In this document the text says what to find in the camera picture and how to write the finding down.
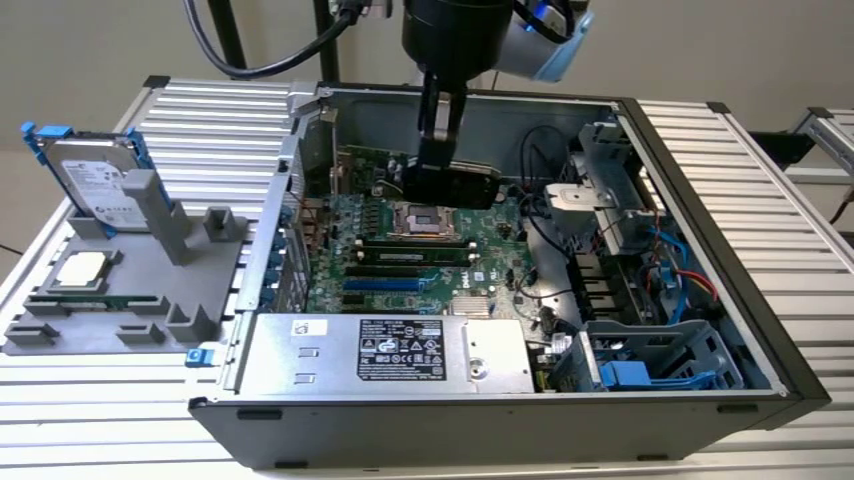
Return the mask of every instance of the blue pcie slot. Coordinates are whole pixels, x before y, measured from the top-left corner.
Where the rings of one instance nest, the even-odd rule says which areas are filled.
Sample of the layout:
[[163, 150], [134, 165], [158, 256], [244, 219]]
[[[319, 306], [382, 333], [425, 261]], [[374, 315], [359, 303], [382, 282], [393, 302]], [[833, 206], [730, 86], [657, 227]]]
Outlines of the blue pcie slot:
[[346, 291], [365, 292], [419, 292], [422, 282], [418, 279], [394, 279], [394, 280], [344, 280]]

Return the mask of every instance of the red cable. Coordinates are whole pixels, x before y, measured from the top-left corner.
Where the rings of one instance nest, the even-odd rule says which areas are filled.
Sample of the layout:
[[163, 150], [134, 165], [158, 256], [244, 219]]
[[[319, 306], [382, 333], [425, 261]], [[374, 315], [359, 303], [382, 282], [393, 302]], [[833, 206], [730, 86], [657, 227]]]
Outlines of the red cable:
[[691, 277], [693, 279], [695, 279], [698, 282], [701, 282], [703, 285], [706, 285], [709, 287], [709, 290], [711, 290], [711, 299], [717, 302], [718, 301], [718, 289], [715, 288], [715, 286], [711, 284], [711, 281], [699, 273], [697, 272], [690, 272], [689, 270], [677, 270], [677, 273], [679, 275], [685, 275], [686, 277]]

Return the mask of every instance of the black pole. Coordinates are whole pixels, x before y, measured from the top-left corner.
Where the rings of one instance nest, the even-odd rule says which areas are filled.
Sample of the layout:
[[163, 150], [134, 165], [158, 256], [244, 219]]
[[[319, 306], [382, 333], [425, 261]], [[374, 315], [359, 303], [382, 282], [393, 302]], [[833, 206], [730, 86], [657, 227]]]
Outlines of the black pole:
[[[332, 26], [332, 14], [330, 13], [330, 1], [314, 0], [315, 2], [315, 28], [318, 35]], [[340, 82], [342, 76], [338, 68], [338, 42], [327, 42], [320, 50], [320, 77], [324, 82]]]
[[235, 68], [246, 68], [240, 32], [238, 31], [235, 12], [231, 9], [231, 0], [208, 0], [208, 8], [226, 62]]

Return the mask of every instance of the blue latch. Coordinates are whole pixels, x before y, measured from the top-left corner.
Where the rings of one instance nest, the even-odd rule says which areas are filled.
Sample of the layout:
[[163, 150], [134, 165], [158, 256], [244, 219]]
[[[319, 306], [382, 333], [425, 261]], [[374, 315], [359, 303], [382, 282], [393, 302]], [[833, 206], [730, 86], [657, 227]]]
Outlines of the blue latch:
[[662, 282], [665, 283], [665, 287], [670, 290], [677, 288], [679, 284], [677, 283], [675, 272], [673, 268], [673, 263], [669, 261], [662, 261], [662, 266], [658, 269], [659, 275], [662, 277]]
[[187, 352], [184, 358], [184, 366], [187, 368], [204, 368], [214, 366], [215, 351], [206, 348], [192, 348]]
[[605, 388], [649, 388], [653, 385], [643, 362], [613, 361], [599, 367]]
[[67, 138], [72, 133], [75, 133], [75, 129], [68, 125], [46, 125], [39, 129], [36, 135], [44, 138]]

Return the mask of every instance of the white wall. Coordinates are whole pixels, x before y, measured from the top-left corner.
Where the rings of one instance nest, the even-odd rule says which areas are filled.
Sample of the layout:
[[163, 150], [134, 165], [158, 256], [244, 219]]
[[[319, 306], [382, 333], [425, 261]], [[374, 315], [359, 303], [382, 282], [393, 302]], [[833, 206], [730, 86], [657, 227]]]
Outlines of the white wall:
[[[247, 59], [314, 38], [307, 0], [235, 0]], [[198, 0], [206, 13], [207, 2]], [[212, 41], [216, 34], [208, 24]], [[150, 74], [223, 78], [196, 45], [180, 0], [0, 1], [0, 149], [26, 120], [112, 129]], [[320, 74], [316, 59], [282, 79]]]
[[[252, 64], [314, 37], [308, 0], [232, 3]], [[499, 89], [723, 101], [755, 129], [786, 128], [809, 105], [854, 107], [853, 0], [593, 0], [593, 8], [597, 23], [563, 82], [502, 75]], [[411, 80], [397, 10], [391, 21], [365, 20], [344, 34], [344, 80]], [[223, 78], [180, 0], [0, 0], [0, 65], [0, 151], [16, 153], [26, 120], [111, 129], [150, 74]], [[319, 77], [316, 60], [279, 79], [296, 77]], [[0, 229], [19, 228], [20, 242], [59, 194], [35, 162], [12, 169], [12, 161], [27, 156], [0, 154]], [[826, 214], [838, 191], [810, 189]], [[854, 212], [841, 226], [854, 229]]]

